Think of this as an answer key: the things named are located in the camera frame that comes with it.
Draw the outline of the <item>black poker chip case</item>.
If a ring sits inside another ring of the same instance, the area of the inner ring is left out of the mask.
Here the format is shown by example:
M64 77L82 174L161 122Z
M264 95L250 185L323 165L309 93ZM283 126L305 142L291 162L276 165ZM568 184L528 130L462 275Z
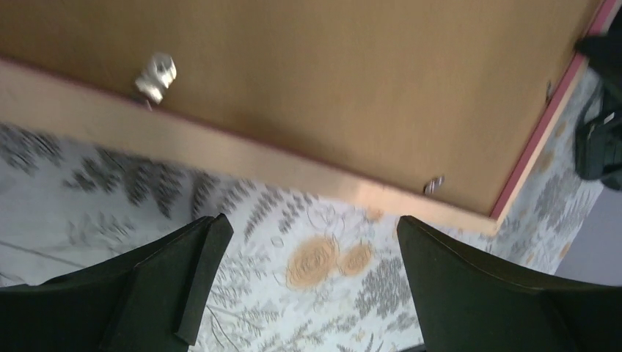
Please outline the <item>black poker chip case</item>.
M601 79L596 97L601 111L591 120L586 104L577 123L574 142L575 171L583 180L598 180L606 188L621 190L621 14L607 33L592 34L575 44L588 59L588 67Z

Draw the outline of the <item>silver frame retaining clip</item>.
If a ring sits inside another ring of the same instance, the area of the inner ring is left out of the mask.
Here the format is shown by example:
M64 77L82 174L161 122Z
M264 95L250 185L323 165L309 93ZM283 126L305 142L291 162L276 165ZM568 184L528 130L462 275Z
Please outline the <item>silver frame retaining clip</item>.
M134 85L151 103L160 104L176 78L177 68L172 57L155 53L136 77Z

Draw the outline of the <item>floral patterned table mat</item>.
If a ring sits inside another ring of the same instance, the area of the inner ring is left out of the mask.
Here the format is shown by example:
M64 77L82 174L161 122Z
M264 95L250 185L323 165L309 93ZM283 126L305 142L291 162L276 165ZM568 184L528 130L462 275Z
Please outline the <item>floral patterned table mat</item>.
M1 126L1 289L202 217L233 236L187 351L397 351L423 341L398 216Z

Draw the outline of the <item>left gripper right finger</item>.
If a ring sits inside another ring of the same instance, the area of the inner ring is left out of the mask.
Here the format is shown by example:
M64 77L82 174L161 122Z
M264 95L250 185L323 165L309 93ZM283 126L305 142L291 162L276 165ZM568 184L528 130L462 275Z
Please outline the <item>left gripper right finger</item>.
M397 234L428 351L619 351L621 288L564 279L412 216Z

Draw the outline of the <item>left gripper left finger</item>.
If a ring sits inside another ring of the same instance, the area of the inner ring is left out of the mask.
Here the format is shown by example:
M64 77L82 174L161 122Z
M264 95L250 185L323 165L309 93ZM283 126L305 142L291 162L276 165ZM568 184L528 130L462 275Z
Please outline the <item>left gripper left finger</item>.
M40 285L1 289L3 351L187 351L233 229L202 217Z

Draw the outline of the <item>pink wooden picture frame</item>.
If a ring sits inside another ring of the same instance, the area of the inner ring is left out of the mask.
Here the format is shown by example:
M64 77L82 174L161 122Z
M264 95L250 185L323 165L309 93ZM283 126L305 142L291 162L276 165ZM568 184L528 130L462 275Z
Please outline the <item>pink wooden picture frame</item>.
M598 2L599 8L580 37L604 31L621 6L619 1ZM437 199L436 192L425 195L423 190L393 186L206 120L178 114L164 107L164 99L160 104L151 103L134 85L144 67L131 79L129 92L118 93L1 52L1 121L393 214L412 215L432 224L495 235L586 66L586 60L574 53L573 45L570 62L559 80L548 84L541 116L488 214Z

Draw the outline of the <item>brown cardboard backing board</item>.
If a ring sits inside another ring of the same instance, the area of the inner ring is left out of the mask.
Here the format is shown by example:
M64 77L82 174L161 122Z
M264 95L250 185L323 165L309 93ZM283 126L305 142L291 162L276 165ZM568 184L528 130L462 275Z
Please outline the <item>brown cardboard backing board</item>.
M3 1L1 52L488 214L598 1Z

